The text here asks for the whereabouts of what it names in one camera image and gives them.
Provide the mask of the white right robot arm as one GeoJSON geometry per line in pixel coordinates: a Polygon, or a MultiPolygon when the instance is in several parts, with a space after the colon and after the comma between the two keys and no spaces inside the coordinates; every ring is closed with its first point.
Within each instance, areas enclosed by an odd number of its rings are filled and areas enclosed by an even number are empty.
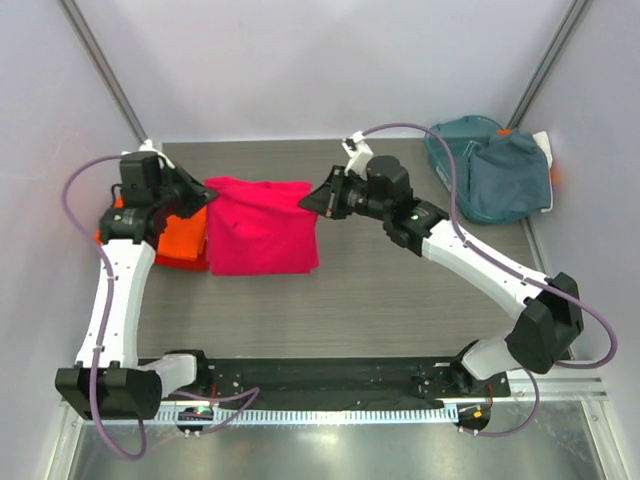
{"type": "Polygon", "coordinates": [[[547,373],[584,329],[572,277],[549,278],[489,247],[474,252],[473,236],[456,228],[447,212],[415,196],[408,171],[393,156],[374,157],[364,176],[333,167],[299,205],[333,220],[357,214],[380,221],[393,243],[456,273],[514,320],[510,332],[476,340],[451,361],[451,383],[462,395],[476,394],[498,373],[547,373]]]}

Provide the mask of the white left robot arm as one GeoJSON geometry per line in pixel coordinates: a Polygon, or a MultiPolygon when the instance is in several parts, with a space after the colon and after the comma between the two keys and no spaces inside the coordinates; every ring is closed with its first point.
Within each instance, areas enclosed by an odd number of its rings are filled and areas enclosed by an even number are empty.
{"type": "Polygon", "coordinates": [[[55,388],[84,419],[150,420],[180,390],[198,400],[213,375],[203,351],[178,349],[146,365],[137,335],[142,299],[168,219],[202,212],[216,192],[162,152],[144,146],[116,156],[120,180],[97,234],[89,237],[100,275],[89,327],[72,366],[56,372],[55,388]]]}

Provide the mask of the pink t shirt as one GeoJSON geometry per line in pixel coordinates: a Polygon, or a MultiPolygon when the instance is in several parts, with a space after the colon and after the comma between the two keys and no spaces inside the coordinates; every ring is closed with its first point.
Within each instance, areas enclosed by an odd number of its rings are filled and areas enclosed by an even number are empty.
{"type": "Polygon", "coordinates": [[[207,207],[214,276],[309,274],[319,266],[317,215],[299,207],[309,182],[213,177],[205,185],[217,193],[207,207]]]}

